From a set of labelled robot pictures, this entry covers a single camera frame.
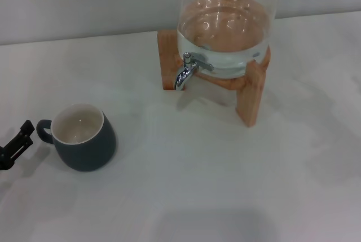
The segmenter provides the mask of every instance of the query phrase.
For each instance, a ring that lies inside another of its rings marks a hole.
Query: dark gray mug
[[[99,169],[116,150],[116,136],[110,122],[99,108],[90,104],[71,105],[53,121],[40,121],[36,131],[42,141],[54,144],[70,168],[78,171]]]

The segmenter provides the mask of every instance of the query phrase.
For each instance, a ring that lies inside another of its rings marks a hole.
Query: metal spigot
[[[204,55],[192,52],[185,52],[183,54],[183,68],[181,68],[175,79],[174,89],[176,91],[183,90],[186,82],[195,74],[197,70],[213,71],[214,67],[207,62]]]

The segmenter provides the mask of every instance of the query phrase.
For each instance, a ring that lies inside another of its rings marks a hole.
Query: white wall
[[[0,0],[0,44],[175,27],[179,0]],[[278,17],[361,10],[361,0],[280,0]]]

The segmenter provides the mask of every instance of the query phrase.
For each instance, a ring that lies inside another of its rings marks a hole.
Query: wooden stand leg
[[[248,63],[245,74],[246,85],[237,90],[236,107],[238,115],[248,127],[256,124],[265,81],[264,69],[255,60]]]
[[[162,30],[158,32],[157,39],[163,90],[173,91],[177,71],[183,67],[183,60],[178,54],[177,31]]]

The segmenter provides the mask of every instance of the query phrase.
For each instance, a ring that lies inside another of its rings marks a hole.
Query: wooden stand
[[[183,60],[178,52],[177,31],[161,30],[158,32],[157,38],[163,89],[174,90],[177,71],[183,67]],[[221,80],[199,72],[196,73],[196,76],[227,90],[237,91],[236,112],[244,124],[251,127],[256,124],[270,59],[271,51],[268,48],[266,57],[261,64],[255,60],[249,62],[245,75],[231,80]]]

